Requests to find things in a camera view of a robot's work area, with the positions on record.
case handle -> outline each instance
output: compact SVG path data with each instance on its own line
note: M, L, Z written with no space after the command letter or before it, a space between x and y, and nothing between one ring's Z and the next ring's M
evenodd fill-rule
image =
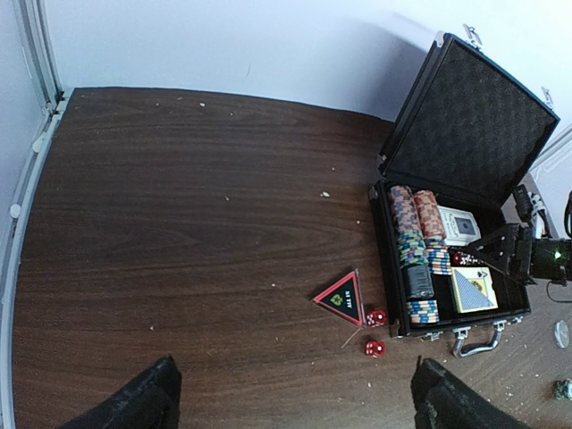
M504 331L506 320L501 320L499 322L495 322L492 324L494 326L494 336L492 340L488 344L471 344L468 346L464 346L465 340L468 337L468 330L470 328L461 328L456 329L453 331L457 334L457 340L455 341L455 345L453 346L453 356L455 358L466 358L467 356L473 356L477 353L482 353L484 351L491 351L495 349L499 342L501 341L502 331Z

foam lining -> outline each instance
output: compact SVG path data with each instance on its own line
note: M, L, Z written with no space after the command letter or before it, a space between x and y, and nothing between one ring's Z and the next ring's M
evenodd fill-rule
M502 203L558 117L472 49L449 44L390 170Z

stack of poker chips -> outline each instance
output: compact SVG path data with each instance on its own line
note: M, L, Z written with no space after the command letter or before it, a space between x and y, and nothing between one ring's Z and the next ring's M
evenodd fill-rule
M401 268L410 265L428 264L425 253L425 243L421 232L402 232L397 238L397 248L400 252Z
M444 241L425 240L425 246L427 248L427 259L429 260L429 271L431 274L452 275L449 251Z
M401 270L407 299L428 299L434 294L427 265L411 265Z
M434 299L408 302L409 321L412 324L436 324L439 322L439 309Z
M421 231L426 240L440 240L447 238L445 226L439 213L437 199L430 190L419 190L413 196L415 202L419 222L421 223Z
M420 190L413 199L425 239L429 271L431 274L452 275L449 252L444 242L447 233L435 195L430 190Z
M390 189L391 213L398 233L397 246L401 267L427 264L425 243L413 194L408 186L393 186Z

cable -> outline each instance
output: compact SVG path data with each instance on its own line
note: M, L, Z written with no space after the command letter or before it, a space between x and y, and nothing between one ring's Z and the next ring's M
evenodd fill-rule
M548 283L546 283L546 295L548 295L548 298L550 301L557 302L559 304L572 304L572 299L554 299L551 296L551 293L549 291L549 287L551 284L552 284L552 280L550 280Z

white wall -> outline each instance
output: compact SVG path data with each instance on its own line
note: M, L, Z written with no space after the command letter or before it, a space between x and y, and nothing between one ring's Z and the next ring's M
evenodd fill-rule
M24 60L11 0L0 0L0 40L1 239L5 215L43 114Z
M247 94L394 120L439 29L465 38L572 123L572 4L558 0L50 0L66 87L163 87ZM572 181L539 182L559 206Z

